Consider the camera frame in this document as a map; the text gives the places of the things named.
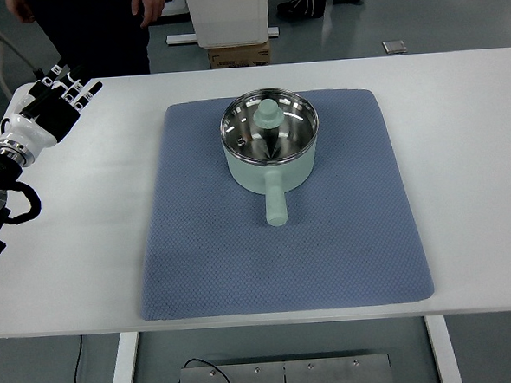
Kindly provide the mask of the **person's right hand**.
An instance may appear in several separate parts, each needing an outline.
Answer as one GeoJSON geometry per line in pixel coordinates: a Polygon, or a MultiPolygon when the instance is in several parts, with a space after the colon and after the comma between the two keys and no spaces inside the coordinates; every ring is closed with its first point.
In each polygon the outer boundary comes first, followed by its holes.
{"type": "Polygon", "coordinates": [[[35,21],[33,11],[26,0],[5,0],[5,5],[20,23],[29,24],[35,21]]]}

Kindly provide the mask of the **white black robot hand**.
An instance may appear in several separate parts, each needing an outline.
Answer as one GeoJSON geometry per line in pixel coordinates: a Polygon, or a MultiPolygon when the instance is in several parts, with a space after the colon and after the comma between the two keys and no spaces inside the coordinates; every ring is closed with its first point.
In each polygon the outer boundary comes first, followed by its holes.
{"type": "Polygon", "coordinates": [[[40,76],[2,121],[0,154],[20,166],[30,166],[42,150],[60,143],[103,87],[99,81],[90,82],[92,77],[84,66],[66,70],[66,65],[59,60],[40,76]]]}

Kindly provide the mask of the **person's left hand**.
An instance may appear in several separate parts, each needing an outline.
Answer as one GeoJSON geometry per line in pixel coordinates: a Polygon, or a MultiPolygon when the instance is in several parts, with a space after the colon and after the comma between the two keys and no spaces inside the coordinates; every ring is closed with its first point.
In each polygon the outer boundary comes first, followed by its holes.
{"type": "Polygon", "coordinates": [[[140,28],[155,23],[162,14],[165,0],[131,0],[132,14],[140,18],[140,28]]]}

